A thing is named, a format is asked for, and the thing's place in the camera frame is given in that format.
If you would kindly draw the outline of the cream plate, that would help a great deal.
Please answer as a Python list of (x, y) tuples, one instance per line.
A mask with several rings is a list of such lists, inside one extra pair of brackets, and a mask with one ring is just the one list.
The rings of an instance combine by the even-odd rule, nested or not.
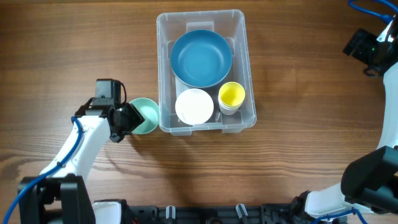
[(175, 77), (175, 88), (178, 91), (185, 91), (189, 89), (202, 89), (206, 90), (209, 88), (215, 88), (221, 85), (228, 77), (228, 74), (209, 74), (209, 75), (198, 75), (189, 76), (183, 74), (182, 77), (174, 73)]

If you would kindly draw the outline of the pink bowl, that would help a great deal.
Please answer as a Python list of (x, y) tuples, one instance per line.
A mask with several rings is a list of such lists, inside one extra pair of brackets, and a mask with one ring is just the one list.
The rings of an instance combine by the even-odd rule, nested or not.
[(192, 126), (207, 122), (214, 112), (214, 104), (207, 92), (192, 88), (177, 97), (175, 111), (183, 123)]

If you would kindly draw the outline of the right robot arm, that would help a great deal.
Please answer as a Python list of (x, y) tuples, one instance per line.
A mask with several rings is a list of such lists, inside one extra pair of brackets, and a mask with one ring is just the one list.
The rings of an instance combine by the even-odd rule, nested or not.
[(305, 192), (289, 206), (292, 223), (333, 222), (365, 213), (397, 213), (397, 28), (388, 25), (379, 36), (358, 30), (343, 52), (366, 64), (364, 74), (376, 72), (386, 95), (382, 134), (373, 152), (353, 161), (341, 182)]

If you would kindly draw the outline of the pink cup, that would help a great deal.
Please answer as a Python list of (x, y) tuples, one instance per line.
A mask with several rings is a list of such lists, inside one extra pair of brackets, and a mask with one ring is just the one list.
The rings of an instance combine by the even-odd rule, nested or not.
[(223, 114), (227, 115), (227, 116), (234, 114), (235, 112), (237, 112), (237, 110), (238, 110), (237, 108), (235, 108), (235, 109), (229, 109), (229, 108), (220, 107), (220, 111), (221, 111)]

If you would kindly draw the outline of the dark blue plate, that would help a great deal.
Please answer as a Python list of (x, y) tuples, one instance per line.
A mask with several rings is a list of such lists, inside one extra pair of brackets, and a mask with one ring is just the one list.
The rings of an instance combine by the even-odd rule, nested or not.
[(182, 35), (174, 43), (170, 53), (173, 73), (182, 77), (228, 74), (231, 70), (233, 54), (224, 37), (211, 30), (192, 30)]

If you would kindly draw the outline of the cream cup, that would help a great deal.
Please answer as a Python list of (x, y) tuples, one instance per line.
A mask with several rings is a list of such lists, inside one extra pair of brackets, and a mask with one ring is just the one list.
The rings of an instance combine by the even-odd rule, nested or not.
[(220, 107), (221, 111), (234, 111), (238, 110), (241, 107), (241, 103), (236, 105), (236, 106), (228, 106), (226, 103), (224, 103), (220, 98), (218, 99), (218, 104)]

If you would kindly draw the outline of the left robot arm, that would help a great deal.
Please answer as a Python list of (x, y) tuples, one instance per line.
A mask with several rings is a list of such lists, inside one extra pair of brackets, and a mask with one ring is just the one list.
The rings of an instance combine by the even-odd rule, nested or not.
[(20, 182), (13, 204), (21, 223), (133, 223), (125, 200), (92, 203), (85, 180), (106, 141), (122, 141), (144, 120), (133, 105), (112, 98), (91, 98), (80, 106), (55, 159), (37, 177)]

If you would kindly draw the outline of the yellow cup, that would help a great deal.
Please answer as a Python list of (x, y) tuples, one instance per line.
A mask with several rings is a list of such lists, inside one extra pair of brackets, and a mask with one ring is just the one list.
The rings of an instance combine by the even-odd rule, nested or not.
[(221, 86), (218, 96), (222, 104), (229, 108), (236, 108), (242, 105), (246, 92), (238, 82), (227, 82)]

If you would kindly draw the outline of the mint green bowl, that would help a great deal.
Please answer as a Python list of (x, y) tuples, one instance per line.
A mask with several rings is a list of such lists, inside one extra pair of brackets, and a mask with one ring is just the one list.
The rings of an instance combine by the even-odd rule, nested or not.
[(130, 102), (135, 106), (145, 121), (133, 130), (134, 134), (149, 134), (159, 124), (159, 106), (149, 98), (136, 98)]

